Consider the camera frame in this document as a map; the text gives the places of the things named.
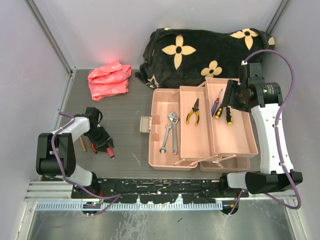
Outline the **blue handled screwdriver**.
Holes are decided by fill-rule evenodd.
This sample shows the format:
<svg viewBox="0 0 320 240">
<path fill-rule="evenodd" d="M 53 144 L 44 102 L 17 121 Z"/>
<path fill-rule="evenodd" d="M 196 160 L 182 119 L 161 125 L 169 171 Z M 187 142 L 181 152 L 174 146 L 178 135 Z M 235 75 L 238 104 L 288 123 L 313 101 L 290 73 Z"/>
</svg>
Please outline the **blue handled screwdriver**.
<svg viewBox="0 0 320 240">
<path fill-rule="evenodd" d="M 216 109 L 217 109 L 219 101 L 220 101 L 220 96 L 221 96 L 222 91 L 223 91 L 223 89 L 221 89 L 219 91 L 219 94 L 218 94 L 218 96 L 217 96 L 216 100 L 214 101 L 214 104 L 213 104 L 213 106 L 211 108 L 211 116 L 212 117 L 215 115 Z"/>
</svg>

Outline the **yellow black stubby screwdriver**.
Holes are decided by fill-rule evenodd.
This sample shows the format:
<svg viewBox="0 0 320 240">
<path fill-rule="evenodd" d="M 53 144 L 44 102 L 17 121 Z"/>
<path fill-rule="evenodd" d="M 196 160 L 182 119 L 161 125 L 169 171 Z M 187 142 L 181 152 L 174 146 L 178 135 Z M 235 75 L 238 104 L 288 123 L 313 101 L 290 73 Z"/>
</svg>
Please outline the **yellow black stubby screwdriver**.
<svg viewBox="0 0 320 240">
<path fill-rule="evenodd" d="M 222 115 L 222 112 L 223 112 L 223 107 L 218 107 L 217 109 L 216 109 L 216 112 L 215 112 L 215 114 L 214 114 L 214 117 L 216 118 L 216 119 L 219 119 L 220 117 L 221 117 L 221 115 Z"/>
</svg>

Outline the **wooden hammer handle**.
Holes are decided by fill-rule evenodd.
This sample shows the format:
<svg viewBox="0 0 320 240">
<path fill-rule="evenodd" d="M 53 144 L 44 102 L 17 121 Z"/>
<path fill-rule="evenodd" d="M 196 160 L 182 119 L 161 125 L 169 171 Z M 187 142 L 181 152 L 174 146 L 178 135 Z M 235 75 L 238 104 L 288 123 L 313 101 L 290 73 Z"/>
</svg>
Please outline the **wooden hammer handle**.
<svg viewBox="0 0 320 240">
<path fill-rule="evenodd" d="M 84 141 L 84 138 L 82 135 L 79 137 L 79 141 L 80 141 L 80 144 L 82 146 L 83 151 L 87 152 L 87 147 L 86 147 L 86 144 L 85 144 L 85 141 Z"/>
</svg>

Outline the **pink handled screwdriver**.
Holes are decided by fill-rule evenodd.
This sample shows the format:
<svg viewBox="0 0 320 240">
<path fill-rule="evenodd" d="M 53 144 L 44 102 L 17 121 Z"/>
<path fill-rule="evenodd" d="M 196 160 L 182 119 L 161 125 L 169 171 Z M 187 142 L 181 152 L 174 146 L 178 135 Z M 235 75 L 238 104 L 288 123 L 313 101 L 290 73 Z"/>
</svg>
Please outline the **pink handled screwdriver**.
<svg viewBox="0 0 320 240">
<path fill-rule="evenodd" d="M 112 159 L 115 158 L 115 154 L 114 154 L 113 149 L 111 147 L 106 148 L 106 152 L 110 158 L 112 158 Z"/>
</svg>

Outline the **pink plastic tool box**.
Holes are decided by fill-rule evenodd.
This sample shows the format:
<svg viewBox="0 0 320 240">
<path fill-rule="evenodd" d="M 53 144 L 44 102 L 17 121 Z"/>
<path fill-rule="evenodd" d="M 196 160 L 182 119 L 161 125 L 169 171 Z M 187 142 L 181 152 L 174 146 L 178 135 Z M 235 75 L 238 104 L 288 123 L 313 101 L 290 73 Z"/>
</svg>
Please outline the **pink plastic tool box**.
<svg viewBox="0 0 320 240">
<path fill-rule="evenodd" d="M 190 171 L 200 167 L 203 172 L 240 172 L 250 168 L 250 158 L 258 154 L 250 115 L 231 110 L 233 123 L 227 124 L 226 114 L 219 119 L 211 115 L 211 107 L 219 95 L 223 97 L 226 78 L 207 78 L 200 86 L 180 86 L 178 89 L 158 88 L 153 92 L 148 163 L 155 170 Z M 172 128 L 166 153 L 160 153 L 165 125 L 175 112 L 178 154 L 173 154 Z"/>
</svg>

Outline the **grey tool box latch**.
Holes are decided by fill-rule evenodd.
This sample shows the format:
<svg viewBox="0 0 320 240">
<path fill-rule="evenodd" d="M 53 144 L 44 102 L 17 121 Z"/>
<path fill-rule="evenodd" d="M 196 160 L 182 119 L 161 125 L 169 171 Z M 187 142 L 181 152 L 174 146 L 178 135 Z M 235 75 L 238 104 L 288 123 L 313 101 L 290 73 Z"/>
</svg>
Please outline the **grey tool box latch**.
<svg viewBox="0 0 320 240">
<path fill-rule="evenodd" d="M 139 124 L 139 131 L 141 133 L 149 133 L 151 131 L 151 120 L 151 116 L 141 116 Z"/>
</svg>

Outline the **silver adjustable wrench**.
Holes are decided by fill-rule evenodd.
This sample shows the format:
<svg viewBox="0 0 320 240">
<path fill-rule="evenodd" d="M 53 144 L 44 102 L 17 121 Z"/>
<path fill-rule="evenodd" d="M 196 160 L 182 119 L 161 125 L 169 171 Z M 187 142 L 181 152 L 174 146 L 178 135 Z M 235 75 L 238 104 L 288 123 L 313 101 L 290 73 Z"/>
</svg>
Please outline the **silver adjustable wrench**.
<svg viewBox="0 0 320 240">
<path fill-rule="evenodd" d="M 177 124 L 179 122 L 179 118 L 176 116 L 176 113 L 174 111 L 168 114 L 168 118 L 171 122 L 171 128 L 172 128 L 172 153 L 174 155 L 177 155 L 179 152 L 178 133 L 177 133 Z"/>
</svg>

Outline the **silver combination spanner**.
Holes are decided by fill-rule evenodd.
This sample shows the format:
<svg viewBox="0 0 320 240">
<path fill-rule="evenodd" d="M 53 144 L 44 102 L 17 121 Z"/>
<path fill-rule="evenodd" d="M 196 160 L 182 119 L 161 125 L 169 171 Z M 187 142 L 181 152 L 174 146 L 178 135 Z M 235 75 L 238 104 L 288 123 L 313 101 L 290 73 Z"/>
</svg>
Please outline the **silver combination spanner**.
<svg viewBox="0 0 320 240">
<path fill-rule="evenodd" d="M 167 149 L 166 149 L 166 144 L 167 144 L 167 140 L 168 140 L 168 136 L 169 136 L 169 132 L 172 128 L 172 125 L 165 125 L 165 134 L 164 134 L 164 138 L 163 138 L 163 143 L 161 148 L 159 149 L 160 153 L 166 153 Z"/>
</svg>

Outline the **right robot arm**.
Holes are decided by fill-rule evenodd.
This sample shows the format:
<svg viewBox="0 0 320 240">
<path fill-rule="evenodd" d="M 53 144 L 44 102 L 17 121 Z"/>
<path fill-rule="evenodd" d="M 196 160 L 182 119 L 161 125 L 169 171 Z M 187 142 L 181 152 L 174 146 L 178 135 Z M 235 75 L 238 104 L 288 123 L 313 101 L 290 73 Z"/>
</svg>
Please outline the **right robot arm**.
<svg viewBox="0 0 320 240">
<path fill-rule="evenodd" d="M 303 181 L 295 171 L 287 151 L 281 110 L 284 106 L 281 87 L 276 82 L 266 83 L 260 63 L 242 62 L 239 80 L 228 80 L 221 105 L 215 117 L 226 109 L 251 113 L 257 128 L 260 149 L 260 170 L 224 173 L 219 179 L 219 191 L 231 197 L 237 189 L 251 194 L 287 191 Z"/>
</svg>

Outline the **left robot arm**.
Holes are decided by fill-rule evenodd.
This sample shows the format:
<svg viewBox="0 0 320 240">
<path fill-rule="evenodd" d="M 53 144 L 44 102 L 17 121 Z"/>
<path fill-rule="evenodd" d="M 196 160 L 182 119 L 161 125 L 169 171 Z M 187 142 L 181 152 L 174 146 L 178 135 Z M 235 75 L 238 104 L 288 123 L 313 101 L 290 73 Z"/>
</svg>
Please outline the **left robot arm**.
<svg viewBox="0 0 320 240">
<path fill-rule="evenodd" d="M 113 159 L 113 139 L 100 125 L 103 114 L 96 107 L 87 107 L 85 113 L 71 115 L 59 112 L 59 115 L 70 121 L 55 131 L 38 136 L 36 172 L 60 178 L 82 189 L 88 198 L 95 198 L 100 193 L 97 175 L 77 164 L 74 142 L 87 137 L 94 153 L 104 152 Z"/>
</svg>

